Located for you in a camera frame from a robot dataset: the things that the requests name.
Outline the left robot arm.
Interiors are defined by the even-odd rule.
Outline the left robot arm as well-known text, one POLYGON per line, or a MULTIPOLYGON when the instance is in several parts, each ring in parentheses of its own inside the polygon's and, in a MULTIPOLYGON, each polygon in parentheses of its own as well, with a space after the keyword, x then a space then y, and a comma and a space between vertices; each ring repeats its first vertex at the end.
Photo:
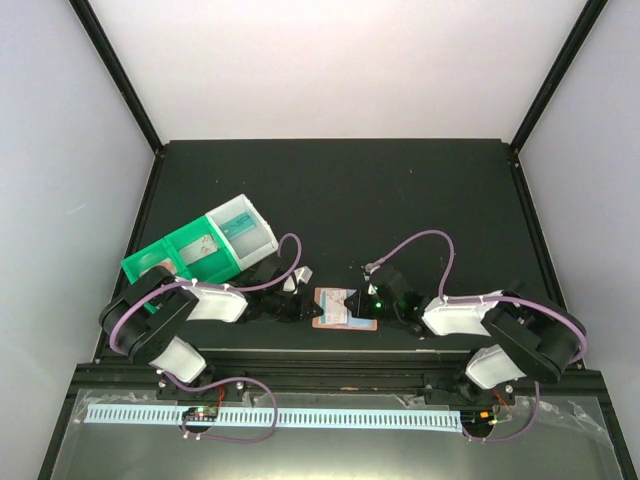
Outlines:
POLYGON ((324 314, 307 289, 311 275, 307 266, 287 273, 284 260, 270 256, 207 288, 156 266, 102 310, 99 324, 117 352, 169 373, 191 398, 202 399, 213 391, 215 376, 198 349, 179 337, 187 322, 311 320, 324 314))

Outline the pink leather card holder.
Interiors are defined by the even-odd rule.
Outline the pink leather card holder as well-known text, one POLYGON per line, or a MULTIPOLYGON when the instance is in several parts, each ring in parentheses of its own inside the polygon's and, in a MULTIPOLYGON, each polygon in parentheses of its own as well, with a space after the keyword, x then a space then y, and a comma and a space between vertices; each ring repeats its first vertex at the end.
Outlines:
POLYGON ((376 331, 378 322, 373 319, 355 317, 344 305, 344 301, 355 293, 352 289, 317 287, 314 301, 323 313, 312 319, 312 327, 324 330, 376 331))

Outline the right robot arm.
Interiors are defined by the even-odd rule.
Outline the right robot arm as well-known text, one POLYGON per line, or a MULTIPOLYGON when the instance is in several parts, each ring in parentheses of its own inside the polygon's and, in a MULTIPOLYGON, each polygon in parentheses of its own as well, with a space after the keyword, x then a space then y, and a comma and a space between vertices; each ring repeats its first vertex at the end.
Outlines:
POLYGON ((536 301, 533 295, 517 282, 483 295, 430 298, 413 290, 394 267, 380 266, 343 305, 358 318, 382 321, 420 338, 491 340, 491 345, 472 350, 454 373, 427 382, 451 406, 480 407, 491 401, 496 388, 521 378, 555 384, 584 356, 584 326, 558 305, 536 301))

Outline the flower card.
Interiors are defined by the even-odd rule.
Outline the flower card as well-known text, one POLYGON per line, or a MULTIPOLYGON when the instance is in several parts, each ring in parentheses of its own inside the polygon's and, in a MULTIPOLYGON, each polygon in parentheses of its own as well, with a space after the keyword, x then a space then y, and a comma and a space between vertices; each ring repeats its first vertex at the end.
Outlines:
POLYGON ((344 300, 348 295, 346 289, 320 288, 317 290, 316 302, 324 309, 324 315, 320 317, 321 325, 346 325, 349 312, 344 306, 344 300))

